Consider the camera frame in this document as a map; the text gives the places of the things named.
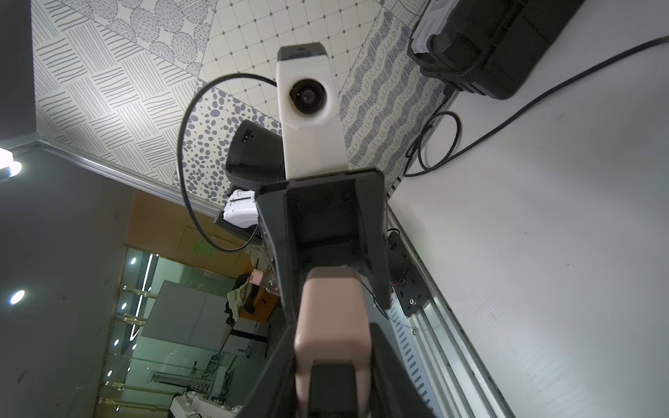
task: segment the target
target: metal frame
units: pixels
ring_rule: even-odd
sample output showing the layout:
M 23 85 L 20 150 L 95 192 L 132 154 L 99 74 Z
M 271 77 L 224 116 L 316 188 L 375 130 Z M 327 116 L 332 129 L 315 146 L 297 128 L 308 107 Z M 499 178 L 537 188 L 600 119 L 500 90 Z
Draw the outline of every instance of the metal frame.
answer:
M 125 167 L 111 163 L 98 156 L 44 138 L 44 136 L 37 132 L 1 141 L 0 147 L 10 150 L 14 154 L 42 149 L 46 152 L 58 155 L 70 161 L 72 164 L 105 176 L 108 179 L 119 181 L 135 189 L 145 191 L 154 196 L 183 206 L 181 192 L 176 187 L 154 180 L 149 176 L 128 170 Z M 201 197 L 191 195 L 189 198 L 193 210 L 214 219 L 216 219 L 219 212 L 223 210 L 222 207 L 216 206 Z
M 399 358 L 404 363 L 413 386 L 436 418 L 455 418 L 457 415 L 452 413 L 452 409 L 444 400 L 442 386 L 434 381 L 436 374 L 432 367 L 433 362 L 425 358 L 423 348 L 419 345 L 419 338 L 413 337 L 419 333 L 416 325 L 404 316 L 397 295 L 393 294 L 391 301 L 391 308 L 387 311 L 388 317 L 393 323 L 391 326 L 399 347 Z
M 400 231 L 411 261 L 432 293 L 430 302 L 409 321 L 419 330 L 417 346 L 424 361 L 431 363 L 428 369 L 432 381 L 441 385 L 435 389 L 442 402 L 450 406 L 455 417 L 515 418 L 393 210 L 390 206 L 387 210 L 389 227 Z

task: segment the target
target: white wall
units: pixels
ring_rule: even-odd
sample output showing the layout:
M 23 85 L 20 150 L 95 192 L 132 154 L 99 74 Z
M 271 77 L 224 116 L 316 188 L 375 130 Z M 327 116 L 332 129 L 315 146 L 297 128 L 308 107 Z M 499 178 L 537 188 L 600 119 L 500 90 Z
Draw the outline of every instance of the white wall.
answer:
M 0 184 L 0 415 L 89 417 L 132 189 L 44 151 L 16 159 Z
M 668 35 L 663 0 L 588 0 L 518 94 L 461 94 L 468 144 L 542 91 Z M 669 46 L 549 98 L 392 196 L 518 418 L 666 417 Z M 437 161 L 453 138 L 441 123 Z

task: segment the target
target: ceiling light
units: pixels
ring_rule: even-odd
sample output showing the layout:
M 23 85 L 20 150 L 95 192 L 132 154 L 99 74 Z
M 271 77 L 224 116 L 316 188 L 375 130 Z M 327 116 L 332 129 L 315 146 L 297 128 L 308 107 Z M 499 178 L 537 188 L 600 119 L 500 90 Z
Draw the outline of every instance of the ceiling light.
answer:
M 21 172 L 21 163 L 14 161 L 9 165 L 9 176 L 14 177 Z
M 11 296 L 11 299 L 9 299 L 9 304 L 14 305 L 19 303 L 19 301 L 23 299 L 23 295 L 25 295 L 25 290 L 19 290 L 18 292 L 14 293 Z
M 0 181 L 14 177 L 21 171 L 21 163 L 14 161 L 11 151 L 0 148 Z
M 153 259 L 153 254 L 149 254 L 149 263 L 147 264 L 147 272 L 144 275 L 144 283 L 142 283 L 142 292 L 147 287 L 147 279 L 149 278 L 149 270 L 151 270 L 151 260 Z M 139 310 L 142 308 L 142 295 L 139 295 L 139 303 L 137 304 L 137 311 L 134 313 L 135 316 L 139 316 Z M 132 330 L 130 330 L 130 341 L 139 334 L 139 329 L 137 332 L 134 331 L 136 324 L 132 324 Z

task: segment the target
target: power cable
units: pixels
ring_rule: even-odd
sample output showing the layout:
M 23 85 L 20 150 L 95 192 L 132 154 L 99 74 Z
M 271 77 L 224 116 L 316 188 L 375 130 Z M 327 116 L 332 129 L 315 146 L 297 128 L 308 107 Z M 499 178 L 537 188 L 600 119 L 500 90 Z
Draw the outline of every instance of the power cable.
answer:
M 202 226 L 200 225 L 200 222 L 198 222 L 197 218 L 195 217 L 195 212 L 193 211 L 193 207 L 191 206 L 191 201 L 188 198 L 188 191 L 186 190 L 186 182 L 183 176 L 183 141 L 184 141 L 184 136 L 186 133 L 186 127 L 188 126 L 188 121 L 191 117 L 191 114 L 193 113 L 193 110 L 195 109 L 195 106 L 197 103 L 202 99 L 202 97 L 209 91 L 209 89 L 213 88 L 214 86 L 226 82 L 228 80 L 234 80 L 237 78 L 251 78 L 254 80 L 258 80 L 261 82 L 265 82 L 267 84 L 271 84 L 274 87 L 276 87 L 276 82 L 273 80 L 270 80 L 267 77 L 259 76 L 257 74 L 247 74 L 247 73 L 237 73 L 237 74 L 228 74 L 225 76 L 221 76 L 216 78 L 214 81 L 207 83 L 200 91 L 198 91 L 191 102 L 188 105 L 188 108 L 186 109 L 186 112 L 183 115 L 183 119 L 181 120 L 181 127 L 179 128 L 179 137 L 177 139 L 177 171 L 179 173 L 179 188 L 181 189 L 181 197 L 183 198 L 183 205 L 186 206 L 186 211 L 188 211 L 188 216 L 190 216 L 191 221 L 195 225 L 195 228 L 197 228 L 198 232 L 200 235 L 202 235 L 202 238 L 214 247 L 215 249 L 222 251 L 224 253 L 236 253 L 237 251 L 242 250 L 244 247 L 249 245 L 251 241 L 253 241 L 253 238 L 256 236 L 258 233 L 258 226 L 254 229 L 253 233 L 251 234 L 251 237 L 246 241 L 241 247 L 238 248 L 223 248 L 216 244 L 202 229 Z
M 455 112 L 439 112 L 439 110 L 442 108 L 444 105 L 444 102 L 440 104 L 440 106 L 437 108 L 437 110 L 430 116 L 430 118 L 427 120 L 427 122 L 424 124 L 423 129 L 421 130 L 420 134 L 418 137 L 412 142 L 412 144 L 409 146 L 409 149 L 406 152 L 406 157 L 408 158 L 406 165 L 404 166 L 404 177 L 416 177 L 416 176 L 422 176 L 424 174 L 428 174 L 432 171 L 435 171 L 436 169 L 444 166 L 445 164 L 450 163 L 454 159 L 458 158 L 459 156 L 463 155 L 465 152 L 468 152 L 475 146 L 479 145 L 481 142 L 484 142 L 485 140 L 489 139 L 491 136 L 495 135 L 497 132 L 501 131 L 502 129 L 506 128 L 511 122 L 514 120 L 518 119 L 521 117 L 524 113 L 526 113 L 528 110 L 531 108 L 535 107 L 539 102 L 544 100 L 545 98 L 553 95 L 554 93 L 557 93 L 558 91 L 562 90 L 563 88 L 570 86 L 571 84 L 574 84 L 575 82 L 579 81 L 581 78 L 585 78 L 589 76 L 592 73 L 595 73 L 597 71 L 600 71 L 603 68 L 606 68 L 610 66 L 611 64 L 614 64 L 620 60 L 623 60 L 629 56 L 632 56 L 634 54 L 637 54 L 641 51 L 644 51 L 648 48 L 658 46 L 658 45 L 663 45 L 665 43 L 669 43 L 669 36 L 663 36 L 659 37 L 657 39 L 653 39 L 652 41 L 644 42 L 641 45 L 637 45 L 636 47 L 630 48 L 626 51 L 621 52 L 620 54 L 617 54 L 616 56 L 613 56 L 609 58 L 608 60 L 605 60 L 603 62 L 600 62 L 596 66 L 592 66 L 588 68 L 587 70 L 578 73 L 577 75 L 573 76 L 572 78 L 569 78 L 568 80 L 561 82 L 557 86 L 543 92 L 539 96 L 537 96 L 534 100 L 523 106 L 518 112 L 514 113 L 509 119 L 506 119 L 504 122 L 499 124 L 495 129 L 491 130 L 484 136 L 481 136 L 479 139 L 475 140 L 468 146 L 464 147 L 462 150 L 459 150 L 455 154 L 452 155 L 453 150 L 457 146 L 458 142 L 460 141 L 460 135 L 462 133 L 462 122 L 460 121 L 460 117 L 455 113 Z M 429 132 L 429 130 L 432 128 L 432 125 L 429 124 L 435 117 L 440 116 L 440 115 L 448 115 L 451 116 L 455 121 L 456 121 L 456 135 L 455 139 L 453 139 L 453 144 L 451 145 L 450 150 L 446 154 L 444 158 L 441 159 L 440 162 L 436 163 L 432 167 L 427 167 L 422 160 L 420 150 L 422 148 L 422 142 L 425 134 Z M 418 162 L 423 168 L 423 171 L 418 171 L 417 173 L 407 173 L 409 170 L 409 166 L 413 162 L 413 156 L 415 153 L 418 152 Z

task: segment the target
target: metal pipe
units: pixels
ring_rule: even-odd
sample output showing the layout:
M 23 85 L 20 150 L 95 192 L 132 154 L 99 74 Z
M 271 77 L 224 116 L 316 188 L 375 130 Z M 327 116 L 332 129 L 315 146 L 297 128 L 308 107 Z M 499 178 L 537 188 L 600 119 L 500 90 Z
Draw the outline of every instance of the metal pipe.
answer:
M 125 322 L 126 324 L 130 325 L 137 325 L 137 326 L 144 326 L 147 323 L 147 320 L 144 318 L 139 318 L 136 316 L 125 316 L 127 314 L 116 314 L 114 315 L 114 319 L 117 321 Z
M 101 405 L 110 405 L 112 407 L 124 407 L 124 408 L 135 408 L 135 409 L 146 409 L 149 411 L 169 412 L 169 407 L 164 405 L 151 405 L 150 403 L 119 401 L 118 399 L 111 399 L 111 398 L 99 398 L 98 403 Z
M 155 298 L 158 297 L 158 295 L 155 294 L 155 293 L 148 293 L 144 290 L 129 288 L 128 286 L 125 286 L 125 285 L 123 285 L 123 289 L 121 289 L 121 290 L 123 292 L 130 292 L 130 293 L 134 293 L 134 294 L 139 295 L 139 296 L 144 296 L 145 298 L 155 299 Z
M 108 356 L 125 357 L 125 358 L 128 358 L 129 360 L 139 360 L 139 361 L 147 361 L 147 362 L 156 363 L 156 364 L 164 364 L 165 366 L 171 366 L 171 367 L 181 367 L 182 369 L 188 369 L 188 370 L 192 370 L 192 369 L 193 369 L 192 367 L 177 366 L 176 364 L 163 363 L 163 362 L 155 361 L 155 360 L 147 360 L 147 359 L 145 359 L 145 358 L 139 358 L 139 357 L 133 357 L 133 356 L 126 356 L 126 355 L 123 355 L 123 354 L 112 354 L 112 353 L 109 353 L 109 354 L 107 354 L 107 355 L 108 355 Z
M 126 385 L 125 383 L 107 382 L 104 384 L 104 386 L 113 387 L 115 389 L 118 389 L 119 391 L 129 389 L 131 391 L 151 392 L 151 393 L 158 393 L 160 395 L 168 395 L 168 396 L 174 395 L 174 392 L 160 391 L 158 389 L 150 389 L 148 387 L 130 386 Z

